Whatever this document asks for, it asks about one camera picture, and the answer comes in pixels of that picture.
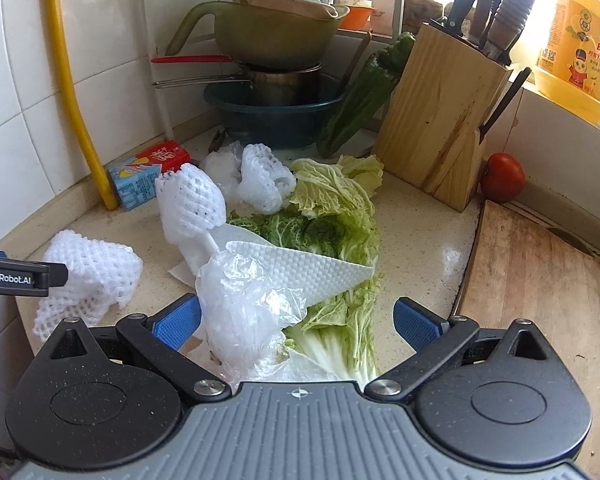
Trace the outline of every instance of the yellow hose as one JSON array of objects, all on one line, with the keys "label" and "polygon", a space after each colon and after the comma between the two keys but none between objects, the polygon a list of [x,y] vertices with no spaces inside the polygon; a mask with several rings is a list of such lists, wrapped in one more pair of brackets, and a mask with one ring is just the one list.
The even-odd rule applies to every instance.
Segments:
[{"label": "yellow hose", "polygon": [[91,170],[102,201],[105,207],[111,211],[118,207],[118,199],[91,141],[87,126],[84,124],[84,119],[80,113],[78,99],[75,96],[74,78],[71,75],[69,55],[66,50],[66,40],[64,38],[64,24],[62,23],[60,0],[45,0],[45,2],[52,56],[56,65],[56,76],[60,86],[64,111],[69,118],[69,123],[80,145],[84,160],[87,161],[87,165]]}]

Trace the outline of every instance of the dish soap bottle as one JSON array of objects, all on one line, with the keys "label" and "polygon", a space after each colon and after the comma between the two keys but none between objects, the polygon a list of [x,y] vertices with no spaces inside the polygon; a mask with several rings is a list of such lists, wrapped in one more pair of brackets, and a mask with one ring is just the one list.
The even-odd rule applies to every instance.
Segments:
[{"label": "dish soap bottle", "polygon": [[536,87],[586,121],[600,121],[600,0],[557,0]]}]

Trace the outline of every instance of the green pepper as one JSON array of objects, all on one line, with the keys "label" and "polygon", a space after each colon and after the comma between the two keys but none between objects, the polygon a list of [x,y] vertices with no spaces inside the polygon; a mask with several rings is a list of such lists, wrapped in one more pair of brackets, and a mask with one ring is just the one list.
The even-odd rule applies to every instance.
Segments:
[{"label": "green pepper", "polygon": [[415,41],[405,32],[394,44],[369,56],[320,132],[316,146],[321,156],[336,152],[385,103],[402,77]]}]

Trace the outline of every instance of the wooden knife block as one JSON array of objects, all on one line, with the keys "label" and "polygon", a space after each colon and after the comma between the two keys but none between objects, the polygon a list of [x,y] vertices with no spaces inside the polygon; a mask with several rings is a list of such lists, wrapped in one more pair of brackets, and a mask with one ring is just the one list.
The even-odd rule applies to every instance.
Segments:
[{"label": "wooden knife block", "polygon": [[478,126],[495,108],[511,72],[422,25],[373,153],[389,173],[462,211],[482,168]]}]

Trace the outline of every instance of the juice box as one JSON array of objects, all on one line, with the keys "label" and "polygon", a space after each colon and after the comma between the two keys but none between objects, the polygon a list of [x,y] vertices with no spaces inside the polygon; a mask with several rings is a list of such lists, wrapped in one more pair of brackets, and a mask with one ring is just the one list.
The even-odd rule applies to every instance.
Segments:
[{"label": "juice box", "polygon": [[174,140],[156,144],[121,162],[107,164],[107,171],[126,211],[155,196],[155,179],[165,171],[177,171],[189,162],[187,150]]}]

